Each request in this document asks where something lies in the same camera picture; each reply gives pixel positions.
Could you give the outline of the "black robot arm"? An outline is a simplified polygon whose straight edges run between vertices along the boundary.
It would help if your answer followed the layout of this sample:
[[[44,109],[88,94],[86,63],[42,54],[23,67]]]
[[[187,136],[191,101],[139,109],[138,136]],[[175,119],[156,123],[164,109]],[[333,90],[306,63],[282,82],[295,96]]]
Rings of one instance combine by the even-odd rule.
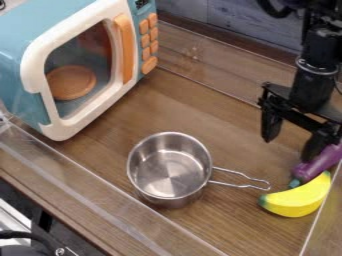
[[[302,9],[302,53],[297,57],[293,85],[266,82],[258,100],[262,110],[261,134],[265,141],[277,138],[282,123],[290,121],[311,133],[301,159],[307,162],[330,145],[342,141],[342,110],[331,95],[338,90],[342,69],[342,0],[257,0],[274,18],[282,19]]]

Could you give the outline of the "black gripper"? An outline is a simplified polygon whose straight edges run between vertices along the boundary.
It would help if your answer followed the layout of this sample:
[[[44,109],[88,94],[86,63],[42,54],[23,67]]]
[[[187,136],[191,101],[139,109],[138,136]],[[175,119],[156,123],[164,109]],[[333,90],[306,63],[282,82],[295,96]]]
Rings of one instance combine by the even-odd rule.
[[[342,112],[326,102],[311,113],[303,112],[290,101],[290,88],[270,82],[262,85],[258,99],[262,111],[262,138],[271,142],[279,135],[283,120],[307,130],[311,134],[301,153],[303,162],[311,161],[330,145],[342,139]]]

